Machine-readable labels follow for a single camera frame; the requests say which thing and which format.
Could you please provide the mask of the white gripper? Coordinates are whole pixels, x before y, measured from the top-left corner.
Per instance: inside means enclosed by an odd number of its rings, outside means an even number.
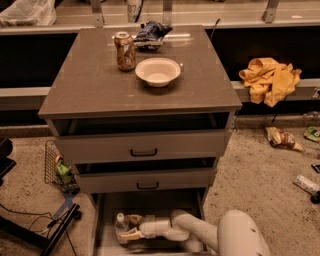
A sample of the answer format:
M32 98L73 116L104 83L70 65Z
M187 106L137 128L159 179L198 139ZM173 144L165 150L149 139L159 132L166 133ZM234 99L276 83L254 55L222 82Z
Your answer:
M121 233L120 237L126 241L164 236L167 231L166 218L155 218L154 215L141 216L138 214L130 214L127 218L133 226L139 226L139 230L133 228L127 232Z

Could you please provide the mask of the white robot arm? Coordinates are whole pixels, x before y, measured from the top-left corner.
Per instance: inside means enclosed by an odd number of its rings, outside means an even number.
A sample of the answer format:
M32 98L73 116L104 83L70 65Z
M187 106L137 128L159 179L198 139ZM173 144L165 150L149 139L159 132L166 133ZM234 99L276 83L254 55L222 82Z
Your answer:
M240 210L229 210L212 225L192 214L176 209L170 217L155 215L123 215L118 218L127 225L116 232L122 241L164 237L169 241L187 241L196 237L219 256L271 256L268 244L254 220Z

